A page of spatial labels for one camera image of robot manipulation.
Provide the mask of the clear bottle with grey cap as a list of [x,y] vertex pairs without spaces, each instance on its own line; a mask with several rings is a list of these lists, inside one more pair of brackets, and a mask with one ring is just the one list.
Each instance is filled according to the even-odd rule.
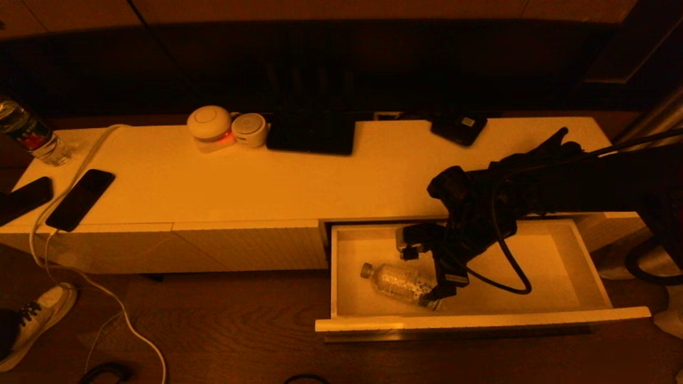
[[441,308],[441,299],[427,298],[427,295],[436,287],[436,277],[419,268],[396,264],[364,263],[360,276],[369,280],[376,292],[391,299],[432,311]]

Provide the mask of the white ribbed drawer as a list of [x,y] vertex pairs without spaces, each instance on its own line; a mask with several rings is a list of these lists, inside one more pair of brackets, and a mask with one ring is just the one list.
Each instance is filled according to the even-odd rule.
[[532,284],[528,295],[476,278],[430,311],[390,299],[360,275],[365,263],[402,261],[399,223],[334,226],[331,232],[331,317],[315,330],[327,337],[420,331],[483,331],[584,326],[649,318],[646,307],[615,308],[571,220],[525,220],[507,239]]

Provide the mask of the black umbrella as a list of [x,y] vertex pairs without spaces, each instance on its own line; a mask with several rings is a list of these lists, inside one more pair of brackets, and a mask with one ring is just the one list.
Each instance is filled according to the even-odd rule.
[[497,187],[508,194],[590,185],[609,178],[613,161],[588,153],[578,142],[566,141],[568,133],[568,128],[561,128],[531,150],[512,153],[484,169],[468,172],[468,178],[481,188]]

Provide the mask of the long white low cabinet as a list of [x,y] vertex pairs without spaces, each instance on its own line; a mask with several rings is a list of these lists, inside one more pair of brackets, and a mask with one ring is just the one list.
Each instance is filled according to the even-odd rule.
[[363,122],[351,156],[242,145],[205,155],[184,126],[121,126],[88,164],[116,178],[80,226],[442,220],[446,209],[426,190],[438,173],[454,165],[484,169],[562,127],[566,140],[587,151],[610,144],[590,117],[491,119],[470,148],[439,138],[426,122]]

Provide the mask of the small black adapter box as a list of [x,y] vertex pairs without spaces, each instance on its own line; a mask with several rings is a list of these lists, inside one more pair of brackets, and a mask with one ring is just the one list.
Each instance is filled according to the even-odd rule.
[[430,117],[430,131],[440,138],[470,147],[488,124],[488,118],[478,114],[441,114]]

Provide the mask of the white ribbed cabinet door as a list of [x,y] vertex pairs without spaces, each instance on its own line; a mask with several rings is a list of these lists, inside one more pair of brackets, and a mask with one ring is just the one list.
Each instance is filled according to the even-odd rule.
[[40,226],[37,258],[93,274],[204,273],[225,268],[173,231],[171,223],[82,225],[71,233]]
[[317,219],[175,223],[172,230],[225,271],[329,267],[327,236]]

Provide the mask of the flat black set-top box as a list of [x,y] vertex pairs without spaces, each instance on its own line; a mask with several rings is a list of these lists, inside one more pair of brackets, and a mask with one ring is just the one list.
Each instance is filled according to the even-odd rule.
[[279,112],[273,114],[266,139],[268,150],[317,155],[351,156],[355,120],[338,112]]

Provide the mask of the small white round speaker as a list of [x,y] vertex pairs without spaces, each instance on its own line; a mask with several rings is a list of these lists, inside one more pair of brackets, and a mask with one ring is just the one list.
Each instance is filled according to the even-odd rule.
[[269,132],[265,117],[256,113],[239,115],[233,119],[231,129],[236,142],[249,148],[265,145]]

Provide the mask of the large white round device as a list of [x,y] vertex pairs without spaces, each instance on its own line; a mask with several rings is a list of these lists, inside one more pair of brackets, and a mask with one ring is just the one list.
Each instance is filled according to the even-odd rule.
[[231,114],[219,106],[203,106],[186,120],[186,126],[200,153],[205,155],[236,144]]

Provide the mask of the pale pleated curtain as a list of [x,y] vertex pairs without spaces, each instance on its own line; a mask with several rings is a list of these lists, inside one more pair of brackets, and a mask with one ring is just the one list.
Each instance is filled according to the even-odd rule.
[[[683,84],[671,92],[661,104],[649,112],[646,117],[623,134],[618,142],[644,137],[655,133],[664,133],[676,128],[683,128]],[[615,243],[607,246],[607,253],[599,262],[598,272],[601,277],[610,280],[634,279],[624,265],[626,256],[638,245],[651,238],[651,231],[641,225]],[[656,277],[674,277],[683,275],[681,270],[662,246],[647,250],[638,258],[639,267],[644,272]],[[666,287],[668,291],[668,307],[654,315],[653,322],[658,328],[678,339],[683,340],[683,284]]]

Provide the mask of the black smartphone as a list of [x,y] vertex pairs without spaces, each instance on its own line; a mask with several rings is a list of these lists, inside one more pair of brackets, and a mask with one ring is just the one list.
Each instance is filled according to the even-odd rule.
[[109,189],[115,178],[114,173],[87,170],[51,212],[45,224],[64,233],[71,233]]
[[53,199],[53,180],[41,177],[10,194],[0,196],[0,227]]

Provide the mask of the white sneaker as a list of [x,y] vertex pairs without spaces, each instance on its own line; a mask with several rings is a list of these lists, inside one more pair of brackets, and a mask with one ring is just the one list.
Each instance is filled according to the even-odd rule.
[[77,298],[76,287],[61,283],[21,309],[15,310],[22,316],[20,333],[10,356],[0,361],[0,373],[14,369],[31,350],[34,343],[71,311]]

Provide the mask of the labelled plastic water bottle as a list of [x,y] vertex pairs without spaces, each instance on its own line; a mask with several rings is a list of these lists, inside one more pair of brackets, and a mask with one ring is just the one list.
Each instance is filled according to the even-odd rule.
[[53,167],[66,164],[73,157],[71,146],[11,98],[0,99],[0,133],[17,142],[34,158]]

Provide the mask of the dark trouser leg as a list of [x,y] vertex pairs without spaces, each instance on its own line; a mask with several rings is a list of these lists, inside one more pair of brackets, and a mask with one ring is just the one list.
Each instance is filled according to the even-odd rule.
[[0,308],[0,361],[9,357],[20,333],[19,312]]

